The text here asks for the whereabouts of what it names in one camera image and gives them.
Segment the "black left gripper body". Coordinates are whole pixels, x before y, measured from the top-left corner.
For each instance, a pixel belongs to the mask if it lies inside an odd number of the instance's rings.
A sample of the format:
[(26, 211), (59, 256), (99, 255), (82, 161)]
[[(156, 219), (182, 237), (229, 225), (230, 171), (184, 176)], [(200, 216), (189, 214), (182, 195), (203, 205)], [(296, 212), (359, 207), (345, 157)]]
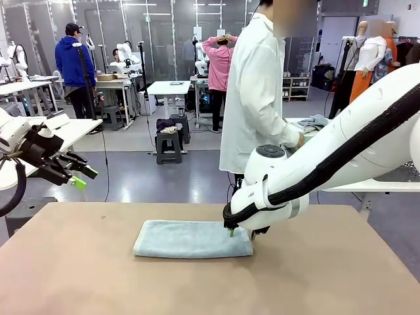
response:
[(31, 126), (19, 146), (19, 158), (34, 167), (60, 168), (71, 162), (60, 149), (64, 140), (47, 126)]

